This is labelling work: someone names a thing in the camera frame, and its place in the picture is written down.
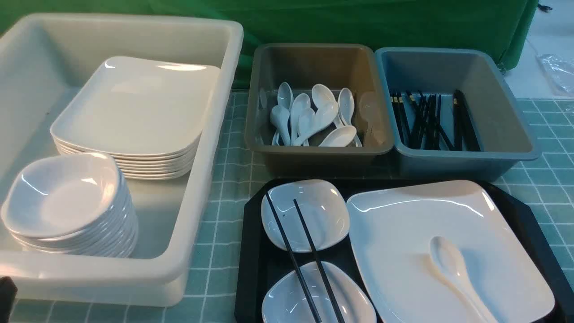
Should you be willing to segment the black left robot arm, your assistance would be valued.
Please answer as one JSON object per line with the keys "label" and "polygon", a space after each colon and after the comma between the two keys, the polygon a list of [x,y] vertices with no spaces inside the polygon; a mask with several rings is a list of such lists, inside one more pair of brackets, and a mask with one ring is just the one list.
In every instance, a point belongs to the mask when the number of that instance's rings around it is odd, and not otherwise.
{"label": "black left robot arm", "polygon": [[12,278],[4,276],[0,279],[0,322],[8,323],[18,288]]}

